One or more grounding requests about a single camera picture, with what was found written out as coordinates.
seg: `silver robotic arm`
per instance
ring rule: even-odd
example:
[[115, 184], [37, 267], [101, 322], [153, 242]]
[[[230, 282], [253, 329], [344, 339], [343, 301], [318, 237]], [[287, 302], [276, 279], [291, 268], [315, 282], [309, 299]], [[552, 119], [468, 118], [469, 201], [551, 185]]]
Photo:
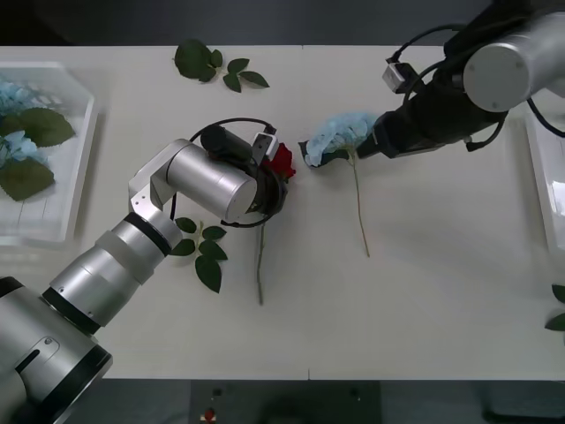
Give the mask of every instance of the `silver robotic arm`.
[[[414, 41], [434, 31], [457, 31], [445, 58], [420, 74], [400, 61]], [[404, 44], [388, 60], [383, 79], [403, 104], [381, 115], [358, 147], [359, 157], [423, 153], [463, 140], [469, 152], [500, 133], [509, 110], [528, 102], [539, 122], [565, 137], [531, 99], [542, 88], [565, 96], [565, 1], [495, 0], [469, 25], [437, 26]], [[428, 83], [423, 78], [433, 72]], [[475, 133], [492, 126], [485, 140]]]
[[[278, 148], [276, 137], [265, 133], [254, 145], [271, 158]], [[256, 179], [176, 140], [130, 181], [131, 213], [41, 296], [14, 278], [0, 279], [0, 424], [63, 422], [82, 393], [108, 371], [112, 357], [94, 334], [182, 239], [162, 211], [176, 192], [228, 223], [259, 196]]]

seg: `table surface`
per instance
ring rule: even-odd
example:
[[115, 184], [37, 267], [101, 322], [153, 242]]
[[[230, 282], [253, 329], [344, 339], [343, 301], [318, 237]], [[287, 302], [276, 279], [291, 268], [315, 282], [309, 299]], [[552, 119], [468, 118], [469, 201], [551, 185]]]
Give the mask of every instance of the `table surface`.
[[[351, 168], [335, 161], [309, 170], [301, 160], [298, 142], [326, 117], [399, 105], [380, 79], [393, 50], [223, 48], [228, 59], [249, 57], [271, 85], [239, 95], [221, 81], [182, 78], [172, 47], [1, 48], [3, 60], [62, 62], [102, 113], [75, 241], [60, 252], [4, 248], [0, 274], [44, 290], [127, 214], [127, 182], [160, 148], [222, 118], [258, 117], [279, 129], [298, 172], [267, 225], [266, 304], [256, 295], [256, 230], [232, 229], [222, 241], [230, 260], [219, 295], [198, 281], [192, 260], [168, 258], [97, 334], [114, 355], [110, 377], [565, 379], [563, 337], [544, 329], [559, 307], [551, 283], [560, 276], [520, 111], [474, 154], [457, 144], [361, 162], [370, 259]], [[414, 48], [406, 58], [423, 69], [441, 49]], [[177, 215], [217, 223], [186, 199]]]

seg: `metal bracket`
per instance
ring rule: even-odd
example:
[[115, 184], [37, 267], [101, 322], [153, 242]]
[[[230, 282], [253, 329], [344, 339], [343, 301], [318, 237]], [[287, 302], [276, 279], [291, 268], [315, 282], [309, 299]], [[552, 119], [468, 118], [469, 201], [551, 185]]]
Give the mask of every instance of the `metal bracket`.
[[183, 236], [162, 212], [163, 205], [177, 192], [167, 183], [167, 170], [178, 152], [189, 145], [188, 140], [173, 141], [141, 168], [128, 185], [130, 211], [153, 225], [169, 241], [171, 247], [176, 246]]

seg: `black cable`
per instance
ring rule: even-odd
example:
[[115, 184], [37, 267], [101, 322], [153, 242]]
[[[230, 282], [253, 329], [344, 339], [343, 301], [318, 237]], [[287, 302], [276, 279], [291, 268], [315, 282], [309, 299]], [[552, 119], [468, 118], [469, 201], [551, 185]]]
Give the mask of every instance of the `black cable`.
[[491, 134], [491, 136], [488, 139], [486, 139], [485, 141], [478, 141], [478, 142], [472, 141], [465, 144], [465, 146], [467, 147], [467, 151], [474, 152], [475, 150], [478, 150], [480, 148], [483, 148], [491, 144], [494, 141], [494, 139], [496, 139], [496, 137], [498, 137], [499, 134], [501, 133], [507, 115], [508, 113], [504, 115], [504, 117], [500, 121], [498, 121], [498, 125], [496, 126], [496, 128], [494, 128], [494, 132]]
[[389, 63], [397, 63], [400, 60], [400, 55], [402, 55], [403, 51], [405, 51], [406, 49], [408, 49], [412, 44], [414, 44], [415, 42], [417, 42], [420, 38], [424, 38], [425, 36], [432, 34], [432, 33], [437, 33], [439, 31], [446, 31], [446, 30], [451, 30], [451, 31], [462, 31], [465, 28], [465, 25], [462, 24], [448, 24], [448, 25], [439, 25], [439, 26], [435, 26], [433, 28], [430, 28], [426, 31], [424, 31], [423, 33], [420, 33], [418, 35], [416, 35], [415, 37], [413, 37], [412, 39], [410, 39], [408, 42], [406, 42], [405, 44], [403, 44], [401, 46], [400, 49], [398, 49], [394, 55], [392, 55], [390, 57], [390, 59], [387, 59], [387, 62]]
[[410, 95], [413, 93], [414, 88], [416, 87], [416, 85], [424, 79], [424, 77], [430, 73], [431, 71], [436, 70], [437, 68], [439, 68], [440, 66], [442, 66], [445, 63], [445, 59], [441, 60], [440, 62], [436, 62], [435, 64], [431, 64], [430, 66], [428, 66], [427, 68], [425, 68], [419, 75], [418, 77], [412, 81], [412, 83], [410, 84], [410, 86], [408, 87], [408, 89], [406, 90], [406, 93], [404, 94], [404, 98], [403, 98], [403, 106], [406, 106], [406, 104], [408, 104], [408, 101], [410, 100]]
[[[198, 132], [196, 132], [190, 139], [189, 142], [194, 142], [196, 139], [199, 138], [200, 135], [202, 135], [202, 133], [204, 132], [204, 130], [206, 130], [209, 126], [211, 125], [225, 125], [225, 124], [231, 124], [232, 122], [253, 122], [254, 124], [261, 124], [265, 126], [265, 133], [267, 134], [271, 134], [271, 135], [275, 135], [276, 134], [276, 128], [274, 128], [269, 122], [267, 121], [263, 121], [262, 119], [256, 119], [254, 117], [231, 117], [229, 119], [223, 119], [221, 121], [217, 121], [214, 122], [213, 124], [210, 124], [208, 126], [205, 126], [204, 128], [202, 128], [201, 130], [199, 130]], [[166, 172], [167, 177], [169, 176], [169, 169], [167, 169]], [[173, 194], [172, 197], [172, 201], [170, 204], [170, 220], [174, 221], [175, 220], [175, 214], [177, 212], [177, 194]], [[256, 225], [260, 225], [260, 223], [256, 223], [253, 224], [252, 226], [256, 226]]]
[[536, 106], [536, 103], [534, 103], [531, 98], [529, 98], [527, 102], [528, 102], [528, 106], [530, 106], [531, 111], [536, 116], [539, 123], [543, 125], [544, 128], [546, 128], [550, 133], [555, 134], [557, 137], [560, 137], [562, 139], [565, 138], [565, 131], [561, 131], [555, 128], [553, 125], [549, 124], [549, 122], [547, 122], [547, 119], [545, 119], [544, 116], [539, 111], [538, 107]]

